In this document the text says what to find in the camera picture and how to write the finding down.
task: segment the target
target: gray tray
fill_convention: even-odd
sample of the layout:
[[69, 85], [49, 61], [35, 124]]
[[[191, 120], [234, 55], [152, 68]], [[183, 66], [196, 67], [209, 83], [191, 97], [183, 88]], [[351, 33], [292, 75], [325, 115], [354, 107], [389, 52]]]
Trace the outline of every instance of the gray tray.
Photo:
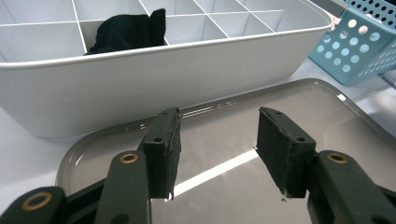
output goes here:
[[[153, 223], [310, 223], [306, 200], [285, 199], [256, 146], [259, 107], [286, 113], [317, 142], [358, 161], [396, 190], [396, 140], [329, 84], [305, 79], [183, 110], [174, 201], [152, 200]], [[92, 133], [60, 165], [57, 185], [74, 193], [106, 177], [119, 152], [136, 149], [154, 118]]]

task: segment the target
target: white storage box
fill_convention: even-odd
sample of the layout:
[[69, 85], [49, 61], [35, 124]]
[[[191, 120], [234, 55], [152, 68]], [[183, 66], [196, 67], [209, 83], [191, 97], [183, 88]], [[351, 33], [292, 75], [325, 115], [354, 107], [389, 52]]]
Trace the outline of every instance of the white storage box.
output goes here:
[[[83, 56], [119, 14], [166, 9], [166, 46]], [[46, 137], [289, 77], [331, 26], [305, 0], [0, 0], [0, 106]]]

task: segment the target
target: folded black fabric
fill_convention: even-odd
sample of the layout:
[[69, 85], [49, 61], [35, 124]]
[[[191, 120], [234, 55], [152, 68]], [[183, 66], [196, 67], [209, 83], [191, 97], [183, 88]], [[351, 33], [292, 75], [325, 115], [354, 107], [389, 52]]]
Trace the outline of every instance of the folded black fabric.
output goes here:
[[148, 15], [118, 15], [98, 28], [96, 43], [86, 55], [127, 49], [162, 46], [165, 36], [165, 9]]

